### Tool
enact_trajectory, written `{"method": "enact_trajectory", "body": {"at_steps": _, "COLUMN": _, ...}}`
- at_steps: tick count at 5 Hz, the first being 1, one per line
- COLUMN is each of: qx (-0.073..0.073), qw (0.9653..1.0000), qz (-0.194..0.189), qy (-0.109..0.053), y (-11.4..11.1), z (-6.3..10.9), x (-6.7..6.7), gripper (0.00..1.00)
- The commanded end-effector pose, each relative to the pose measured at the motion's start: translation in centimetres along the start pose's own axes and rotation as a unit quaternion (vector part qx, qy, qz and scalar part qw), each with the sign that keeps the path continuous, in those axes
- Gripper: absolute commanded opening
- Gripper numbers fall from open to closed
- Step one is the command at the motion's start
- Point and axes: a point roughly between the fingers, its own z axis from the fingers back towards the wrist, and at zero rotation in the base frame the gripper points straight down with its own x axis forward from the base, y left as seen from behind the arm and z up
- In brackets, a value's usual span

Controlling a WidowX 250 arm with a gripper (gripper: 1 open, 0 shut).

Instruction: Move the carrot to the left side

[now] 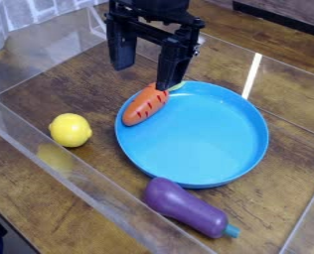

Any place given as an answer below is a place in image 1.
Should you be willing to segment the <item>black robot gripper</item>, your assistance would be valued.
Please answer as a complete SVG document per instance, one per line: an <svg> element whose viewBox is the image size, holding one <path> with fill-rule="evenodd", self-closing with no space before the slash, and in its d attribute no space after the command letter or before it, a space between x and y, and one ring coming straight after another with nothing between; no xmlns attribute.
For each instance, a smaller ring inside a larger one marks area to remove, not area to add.
<svg viewBox="0 0 314 254"><path fill-rule="evenodd" d="M116 70L134 65L137 38L162 45L158 90L183 81L205 22L189 12L191 0L109 0L105 14L110 62Z"/></svg>

